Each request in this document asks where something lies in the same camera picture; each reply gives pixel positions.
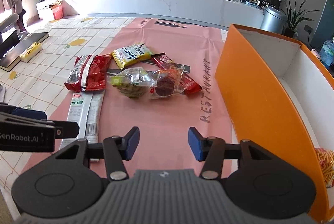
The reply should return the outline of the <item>white long sachet pack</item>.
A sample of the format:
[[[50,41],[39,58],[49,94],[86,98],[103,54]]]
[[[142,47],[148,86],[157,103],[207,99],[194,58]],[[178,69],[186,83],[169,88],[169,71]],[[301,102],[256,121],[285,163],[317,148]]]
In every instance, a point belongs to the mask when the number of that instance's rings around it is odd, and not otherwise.
[[[60,149],[76,139],[86,139],[90,144],[99,142],[99,121],[105,91],[74,93],[70,102],[67,121],[77,122],[79,134],[71,139],[63,139]]]

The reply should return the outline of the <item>red white snack bag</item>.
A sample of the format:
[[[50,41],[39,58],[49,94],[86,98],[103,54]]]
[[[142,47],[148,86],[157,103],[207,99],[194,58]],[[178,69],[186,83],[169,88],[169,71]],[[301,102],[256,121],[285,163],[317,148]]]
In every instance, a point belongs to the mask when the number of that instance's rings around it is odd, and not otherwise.
[[[110,56],[77,56],[73,69],[64,82],[69,91],[96,92],[106,88],[106,72],[111,62]]]

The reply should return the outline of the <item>clear green pastry pack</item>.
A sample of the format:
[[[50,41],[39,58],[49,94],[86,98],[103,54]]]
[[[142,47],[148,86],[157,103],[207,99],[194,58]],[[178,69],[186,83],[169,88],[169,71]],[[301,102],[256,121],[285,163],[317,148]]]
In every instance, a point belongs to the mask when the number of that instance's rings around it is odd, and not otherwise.
[[[157,80],[143,67],[128,68],[116,75],[108,75],[107,80],[129,98],[140,98],[151,88],[157,87]]]

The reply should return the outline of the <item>clear red cake pack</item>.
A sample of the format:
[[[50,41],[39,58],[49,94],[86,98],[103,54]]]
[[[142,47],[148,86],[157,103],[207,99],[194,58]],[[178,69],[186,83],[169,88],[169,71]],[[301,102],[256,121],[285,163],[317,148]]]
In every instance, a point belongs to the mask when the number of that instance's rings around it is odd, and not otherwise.
[[[149,99],[168,98],[183,93],[179,75],[170,70],[159,69],[149,73],[156,85],[149,89]]]

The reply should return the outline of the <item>dark red snack bar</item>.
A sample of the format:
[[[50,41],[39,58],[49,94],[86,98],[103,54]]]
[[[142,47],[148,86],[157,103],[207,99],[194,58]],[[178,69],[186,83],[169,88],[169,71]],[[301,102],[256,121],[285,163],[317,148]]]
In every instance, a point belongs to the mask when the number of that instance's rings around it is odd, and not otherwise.
[[[203,88],[185,72],[183,64],[176,64],[165,53],[154,54],[151,58],[163,70],[170,70],[179,75],[179,83],[187,96],[201,92]]]

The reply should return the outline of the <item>yellow snack packet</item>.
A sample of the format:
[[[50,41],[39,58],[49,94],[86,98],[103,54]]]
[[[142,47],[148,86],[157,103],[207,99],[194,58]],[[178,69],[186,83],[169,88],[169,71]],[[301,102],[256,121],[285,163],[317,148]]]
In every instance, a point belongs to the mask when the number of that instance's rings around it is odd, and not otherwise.
[[[144,43],[137,43],[118,48],[112,51],[111,55],[119,69],[124,70],[128,66],[149,60],[153,52]]]

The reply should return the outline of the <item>red fries snack bag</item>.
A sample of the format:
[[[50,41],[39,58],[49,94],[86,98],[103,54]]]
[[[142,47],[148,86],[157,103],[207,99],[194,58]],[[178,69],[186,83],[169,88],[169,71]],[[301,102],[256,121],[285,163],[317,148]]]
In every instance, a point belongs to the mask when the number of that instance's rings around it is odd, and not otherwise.
[[[327,188],[333,187],[334,179],[334,155],[333,150],[316,148],[316,156],[320,164],[320,168],[323,174],[325,186]]]

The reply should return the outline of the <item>checkered white tablecloth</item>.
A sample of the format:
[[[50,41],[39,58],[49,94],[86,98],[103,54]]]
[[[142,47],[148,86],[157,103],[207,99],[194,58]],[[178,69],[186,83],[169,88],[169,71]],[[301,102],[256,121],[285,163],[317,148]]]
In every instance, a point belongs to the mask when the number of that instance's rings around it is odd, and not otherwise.
[[[134,19],[77,17],[46,24],[44,30],[49,37],[43,42],[42,51],[30,62],[19,63],[10,72],[1,72],[1,84],[6,88],[5,102],[44,111],[54,120],[65,120],[72,93],[64,82],[76,57],[107,54],[104,50],[108,44]]]

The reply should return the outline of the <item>black book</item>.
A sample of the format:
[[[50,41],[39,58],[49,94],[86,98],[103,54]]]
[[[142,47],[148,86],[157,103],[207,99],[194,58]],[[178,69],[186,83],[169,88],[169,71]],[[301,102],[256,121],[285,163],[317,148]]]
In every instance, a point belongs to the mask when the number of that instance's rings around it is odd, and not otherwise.
[[[1,69],[10,72],[20,62],[20,54],[33,43],[42,43],[49,37],[48,32],[29,33],[24,39],[19,39],[16,31],[12,32],[1,43]]]

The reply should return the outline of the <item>yellow tissue pack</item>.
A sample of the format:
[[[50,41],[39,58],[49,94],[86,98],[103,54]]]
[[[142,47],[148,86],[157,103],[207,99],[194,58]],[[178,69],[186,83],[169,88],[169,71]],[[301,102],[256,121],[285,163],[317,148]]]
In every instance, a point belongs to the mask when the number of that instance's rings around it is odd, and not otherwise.
[[[34,58],[42,50],[42,44],[34,42],[27,48],[23,53],[20,54],[20,60],[22,62],[28,63],[32,58]]]

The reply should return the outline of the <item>orange white cardboard box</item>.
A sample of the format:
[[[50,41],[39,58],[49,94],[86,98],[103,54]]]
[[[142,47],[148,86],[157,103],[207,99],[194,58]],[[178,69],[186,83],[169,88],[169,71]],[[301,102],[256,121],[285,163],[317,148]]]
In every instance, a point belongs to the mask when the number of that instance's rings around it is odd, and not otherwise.
[[[310,215],[333,219],[317,148],[333,149],[333,76],[302,42],[231,25],[215,78],[239,140],[250,139],[315,183]]]

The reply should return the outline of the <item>white red storage box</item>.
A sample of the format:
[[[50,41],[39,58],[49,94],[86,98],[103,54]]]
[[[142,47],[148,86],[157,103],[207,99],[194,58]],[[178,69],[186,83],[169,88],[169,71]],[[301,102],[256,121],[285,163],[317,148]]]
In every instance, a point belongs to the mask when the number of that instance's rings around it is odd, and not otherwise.
[[[38,17],[40,20],[53,21],[60,20],[63,15],[63,0],[45,0],[36,4]]]

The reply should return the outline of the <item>silver trash can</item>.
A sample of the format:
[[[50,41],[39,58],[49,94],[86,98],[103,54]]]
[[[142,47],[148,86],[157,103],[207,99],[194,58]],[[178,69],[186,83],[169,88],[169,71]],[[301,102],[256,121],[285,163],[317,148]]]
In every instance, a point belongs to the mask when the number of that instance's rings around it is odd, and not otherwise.
[[[268,6],[263,11],[263,21],[260,29],[281,34],[287,21],[286,15],[274,7]]]

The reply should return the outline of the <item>white marble tv console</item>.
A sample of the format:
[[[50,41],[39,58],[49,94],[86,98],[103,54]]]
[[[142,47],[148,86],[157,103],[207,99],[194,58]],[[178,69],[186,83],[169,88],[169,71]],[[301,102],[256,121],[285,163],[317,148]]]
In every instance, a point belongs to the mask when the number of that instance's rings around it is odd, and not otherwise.
[[[263,12],[230,0],[63,0],[65,15],[129,13],[260,28]]]

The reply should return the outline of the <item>blue water bottle jug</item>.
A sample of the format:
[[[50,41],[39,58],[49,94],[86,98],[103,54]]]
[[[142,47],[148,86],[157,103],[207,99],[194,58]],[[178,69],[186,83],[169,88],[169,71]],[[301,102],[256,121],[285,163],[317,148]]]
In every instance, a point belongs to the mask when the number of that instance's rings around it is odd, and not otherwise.
[[[329,68],[334,60],[334,40],[333,38],[324,42],[320,50],[320,60],[322,64]]]

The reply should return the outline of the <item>potted green plant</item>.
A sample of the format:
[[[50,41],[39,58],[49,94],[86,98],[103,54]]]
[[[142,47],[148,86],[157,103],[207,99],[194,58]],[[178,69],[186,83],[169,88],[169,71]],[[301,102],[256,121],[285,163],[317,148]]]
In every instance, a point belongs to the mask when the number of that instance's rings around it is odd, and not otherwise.
[[[286,23],[283,29],[283,35],[286,37],[293,38],[297,31],[297,26],[303,21],[313,21],[312,18],[308,17],[309,13],[316,13],[319,10],[307,10],[304,9],[304,5],[308,0],[303,0],[298,6],[297,1],[292,4],[291,0],[281,0],[284,8],[281,9],[283,15],[286,17]]]

